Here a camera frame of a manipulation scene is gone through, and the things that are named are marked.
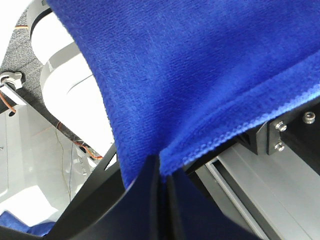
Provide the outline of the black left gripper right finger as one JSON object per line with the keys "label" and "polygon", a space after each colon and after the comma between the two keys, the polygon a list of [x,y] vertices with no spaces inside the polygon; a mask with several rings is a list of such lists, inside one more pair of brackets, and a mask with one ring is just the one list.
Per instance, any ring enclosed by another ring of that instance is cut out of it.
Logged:
{"label": "black left gripper right finger", "polygon": [[175,240],[258,240],[206,199],[182,169],[166,180]]}

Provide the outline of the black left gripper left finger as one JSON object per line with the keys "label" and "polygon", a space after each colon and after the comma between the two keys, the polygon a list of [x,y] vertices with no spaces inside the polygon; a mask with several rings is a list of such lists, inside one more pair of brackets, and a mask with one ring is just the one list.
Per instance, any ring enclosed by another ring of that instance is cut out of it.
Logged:
{"label": "black left gripper left finger", "polygon": [[159,240],[159,159],[149,156],[128,189],[113,144],[51,231],[48,240]]}

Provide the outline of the white robot base shell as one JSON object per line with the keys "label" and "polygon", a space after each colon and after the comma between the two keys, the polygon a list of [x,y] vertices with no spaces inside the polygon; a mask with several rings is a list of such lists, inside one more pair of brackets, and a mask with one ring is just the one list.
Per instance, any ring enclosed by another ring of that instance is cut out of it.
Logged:
{"label": "white robot base shell", "polygon": [[[113,136],[96,80],[57,15],[50,11],[30,26],[31,43],[43,69],[40,85],[47,110],[98,154],[106,154]],[[53,129],[27,103],[14,116],[0,118],[0,210],[27,226],[55,222],[92,174],[87,156]]]}

